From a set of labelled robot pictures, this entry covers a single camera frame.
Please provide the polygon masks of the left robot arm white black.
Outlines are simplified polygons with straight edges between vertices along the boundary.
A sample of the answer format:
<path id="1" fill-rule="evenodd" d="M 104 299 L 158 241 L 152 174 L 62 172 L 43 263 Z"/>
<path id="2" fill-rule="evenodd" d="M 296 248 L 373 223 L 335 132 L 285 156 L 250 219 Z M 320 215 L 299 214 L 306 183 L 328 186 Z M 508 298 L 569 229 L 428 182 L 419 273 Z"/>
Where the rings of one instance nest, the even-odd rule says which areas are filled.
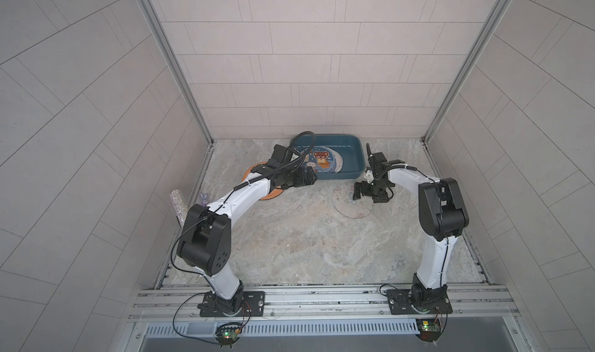
<path id="1" fill-rule="evenodd" d="M 317 180 L 310 166 L 272 170 L 254 167 L 244 181 L 215 202 L 192 206 L 184 218 L 175 256 L 204 277 L 215 309 L 234 316 L 242 308 L 243 282 L 228 264 L 232 254 L 232 228 L 256 202 L 277 190 L 313 185 Z"/>

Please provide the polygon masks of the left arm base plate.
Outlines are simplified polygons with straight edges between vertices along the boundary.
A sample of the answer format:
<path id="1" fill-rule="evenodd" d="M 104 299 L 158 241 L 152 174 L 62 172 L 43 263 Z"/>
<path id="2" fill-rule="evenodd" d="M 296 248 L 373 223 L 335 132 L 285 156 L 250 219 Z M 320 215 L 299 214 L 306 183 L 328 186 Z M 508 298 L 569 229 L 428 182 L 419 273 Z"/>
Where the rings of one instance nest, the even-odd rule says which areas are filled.
<path id="1" fill-rule="evenodd" d="M 198 304 L 201 317 L 263 316 L 265 292 L 241 291 L 232 299 L 207 293 Z"/>

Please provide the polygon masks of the blue toast bear coaster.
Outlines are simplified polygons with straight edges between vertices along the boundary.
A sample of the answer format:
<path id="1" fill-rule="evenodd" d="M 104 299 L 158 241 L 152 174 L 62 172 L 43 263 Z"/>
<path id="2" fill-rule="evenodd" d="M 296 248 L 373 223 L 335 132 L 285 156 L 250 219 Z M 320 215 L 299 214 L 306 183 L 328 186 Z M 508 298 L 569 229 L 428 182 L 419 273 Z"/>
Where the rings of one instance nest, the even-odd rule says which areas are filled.
<path id="1" fill-rule="evenodd" d="M 316 173 L 339 173 L 343 167 L 343 158 L 338 151 L 329 147 L 313 147 L 304 162 Z"/>

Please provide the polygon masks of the orange round coaster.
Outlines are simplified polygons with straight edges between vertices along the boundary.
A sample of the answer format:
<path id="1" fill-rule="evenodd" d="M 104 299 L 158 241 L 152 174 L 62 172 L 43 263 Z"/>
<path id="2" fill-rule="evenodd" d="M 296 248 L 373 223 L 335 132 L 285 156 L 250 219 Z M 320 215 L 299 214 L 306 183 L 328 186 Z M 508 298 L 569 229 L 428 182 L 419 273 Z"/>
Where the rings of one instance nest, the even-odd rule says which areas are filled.
<path id="1" fill-rule="evenodd" d="M 252 171 L 253 168 L 260 167 L 260 166 L 263 166 L 263 165 L 265 165 L 265 163 L 264 162 L 260 162 L 258 164 L 254 164 L 249 170 L 246 170 L 246 172 L 243 175 L 243 181 L 247 180 L 249 178 L 249 176 L 253 173 L 253 171 Z M 265 197 L 261 198 L 260 201 L 272 200 L 273 198 L 277 198 L 283 192 L 284 192 L 283 189 L 275 188 L 268 195 L 266 195 Z"/>

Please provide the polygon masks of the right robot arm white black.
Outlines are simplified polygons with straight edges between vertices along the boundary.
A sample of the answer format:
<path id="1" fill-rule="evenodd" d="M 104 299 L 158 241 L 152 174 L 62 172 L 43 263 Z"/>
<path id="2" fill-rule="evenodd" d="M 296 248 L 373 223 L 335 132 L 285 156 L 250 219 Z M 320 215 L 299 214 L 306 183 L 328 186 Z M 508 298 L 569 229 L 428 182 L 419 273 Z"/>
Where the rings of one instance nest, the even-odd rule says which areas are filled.
<path id="1" fill-rule="evenodd" d="M 421 314 L 452 313 L 447 271 L 456 242 L 469 225 L 458 182 L 428 176 L 402 160 L 389 161 L 381 152 L 367 153 L 369 167 L 365 180 L 354 185 L 354 200 L 367 196 L 374 203 L 388 203 L 396 185 L 418 197 L 418 220 L 426 239 L 421 264 L 405 302 Z"/>

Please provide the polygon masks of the small purple bunny figurine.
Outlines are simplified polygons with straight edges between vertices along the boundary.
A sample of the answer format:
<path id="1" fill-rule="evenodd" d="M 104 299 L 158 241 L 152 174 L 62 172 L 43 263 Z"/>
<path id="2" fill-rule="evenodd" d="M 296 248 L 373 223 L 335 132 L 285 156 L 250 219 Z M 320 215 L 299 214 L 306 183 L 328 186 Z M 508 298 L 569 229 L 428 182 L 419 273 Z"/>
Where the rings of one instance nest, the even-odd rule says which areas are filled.
<path id="1" fill-rule="evenodd" d="M 207 193 L 199 193 L 198 203 L 201 206 L 207 206 L 210 202 L 210 197 Z"/>

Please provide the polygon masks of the aluminium frame rail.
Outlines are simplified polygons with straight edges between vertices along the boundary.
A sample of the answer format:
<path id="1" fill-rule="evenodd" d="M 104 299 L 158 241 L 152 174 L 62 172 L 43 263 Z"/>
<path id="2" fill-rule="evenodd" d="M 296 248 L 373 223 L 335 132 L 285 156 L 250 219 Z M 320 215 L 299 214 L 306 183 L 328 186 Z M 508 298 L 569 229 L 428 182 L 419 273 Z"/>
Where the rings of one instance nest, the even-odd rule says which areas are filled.
<path id="1" fill-rule="evenodd" d="M 198 304 L 210 291 L 184 286 L 141 291 L 128 317 L 143 336 L 193 336 L 214 339 L 224 323 L 241 323 L 241 337 L 418 335 L 417 319 L 437 319 L 442 335 L 456 322 L 469 320 L 480 330 L 504 332 L 518 339 L 522 322 L 504 285 L 455 284 L 447 292 L 448 315 L 392 315 L 385 293 L 403 285 L 251 286 L 265 292 L 263 316 L 201 317 Z"/>

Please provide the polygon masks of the teal plastic storage box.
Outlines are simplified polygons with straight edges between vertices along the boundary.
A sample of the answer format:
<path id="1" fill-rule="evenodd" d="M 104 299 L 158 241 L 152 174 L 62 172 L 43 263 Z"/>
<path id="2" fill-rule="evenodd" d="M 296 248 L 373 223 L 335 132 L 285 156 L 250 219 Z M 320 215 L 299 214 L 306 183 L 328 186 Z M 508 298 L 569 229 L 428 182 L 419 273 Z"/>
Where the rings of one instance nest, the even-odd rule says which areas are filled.
<path id="1" fill-rule="evenodd" d="M 316 134 L 314 147 L 329 147 L 339 152 L 343 167 L 339 173 L 316 173 L 318 180 L 357 179 L 365 171 L 364 152 L 358 137 L 346 134 Z"/>

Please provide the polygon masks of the glitter silver cylinder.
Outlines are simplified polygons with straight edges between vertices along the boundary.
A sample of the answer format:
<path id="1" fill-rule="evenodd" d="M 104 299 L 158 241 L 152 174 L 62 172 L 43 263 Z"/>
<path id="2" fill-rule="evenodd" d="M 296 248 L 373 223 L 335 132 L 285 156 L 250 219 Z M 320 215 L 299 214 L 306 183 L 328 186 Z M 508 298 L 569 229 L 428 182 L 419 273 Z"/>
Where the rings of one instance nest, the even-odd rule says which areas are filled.
<path id="1" fill-rule="evenodd" d="M 188 207 L 184 196 L 179 189 L 175 189 L 170 193 L 170 200 L 175 210 L 178 223 L 180 227 L 183 228 L 188 213 Z"/>

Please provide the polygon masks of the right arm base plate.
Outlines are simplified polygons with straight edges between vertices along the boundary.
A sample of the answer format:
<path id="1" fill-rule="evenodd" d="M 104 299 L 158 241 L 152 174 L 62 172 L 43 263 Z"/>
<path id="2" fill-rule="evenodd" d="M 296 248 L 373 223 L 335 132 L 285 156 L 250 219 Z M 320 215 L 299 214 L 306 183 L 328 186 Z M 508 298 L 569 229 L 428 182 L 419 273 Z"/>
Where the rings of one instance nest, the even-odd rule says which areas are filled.
<path id="1" fill-rule="evenodd" d="M 387 297 L 390 313 L 392 315 L 427 315 L 427 314 L 451 314 L 452 305 L 447 294 L 448 286 L 441 288 L 412 290 L 391 289 L 387 290 Z"/>

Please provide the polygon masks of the controller board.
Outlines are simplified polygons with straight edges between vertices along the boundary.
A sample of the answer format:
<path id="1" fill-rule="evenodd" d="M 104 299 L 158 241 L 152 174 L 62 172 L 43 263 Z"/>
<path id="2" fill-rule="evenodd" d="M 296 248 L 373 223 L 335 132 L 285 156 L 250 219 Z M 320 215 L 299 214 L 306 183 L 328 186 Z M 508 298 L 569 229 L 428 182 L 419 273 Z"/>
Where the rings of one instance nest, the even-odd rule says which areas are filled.
<path id="1" fill-rule="evenodd" d="M 441 322 L 437 319 L 417 319 L 419 334 L 417 338 L 427 343 L 434 343 L 443 333 Z"/>
<path id="2" fill-rule="evenodd" d="M 220 347 L 232 347 L 240 339 L 242 331 L 243 325 L 241 323 L 224 323 L 215 330 L 215 340 Z"/>

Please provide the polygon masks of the right controller board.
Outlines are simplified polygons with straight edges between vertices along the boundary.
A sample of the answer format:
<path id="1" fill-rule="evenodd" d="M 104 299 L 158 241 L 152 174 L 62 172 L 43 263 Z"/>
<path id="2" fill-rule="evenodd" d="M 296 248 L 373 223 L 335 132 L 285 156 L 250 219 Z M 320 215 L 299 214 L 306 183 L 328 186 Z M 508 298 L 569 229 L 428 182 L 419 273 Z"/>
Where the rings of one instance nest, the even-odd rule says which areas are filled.
<path id="1" fill-rule="evenodd" d="M 434 343 L 443 333 L 441 322 L 437 319 L 417 319 L 419 334 L 417 338 L 427 343 Z"/>

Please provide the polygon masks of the left controller board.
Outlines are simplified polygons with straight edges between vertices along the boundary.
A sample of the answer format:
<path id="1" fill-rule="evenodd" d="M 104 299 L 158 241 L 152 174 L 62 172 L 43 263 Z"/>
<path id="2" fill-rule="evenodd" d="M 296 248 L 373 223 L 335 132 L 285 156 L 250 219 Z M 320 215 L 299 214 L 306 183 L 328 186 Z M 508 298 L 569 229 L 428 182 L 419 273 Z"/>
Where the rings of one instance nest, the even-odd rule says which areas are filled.
<path id="1" fill-rule="evenodd" d="M 215 330 L 215 340 L 220 347 L 232 347 L 240 339 L 242 331 L 243 325 L 241 323 L 224 323 Z"/>

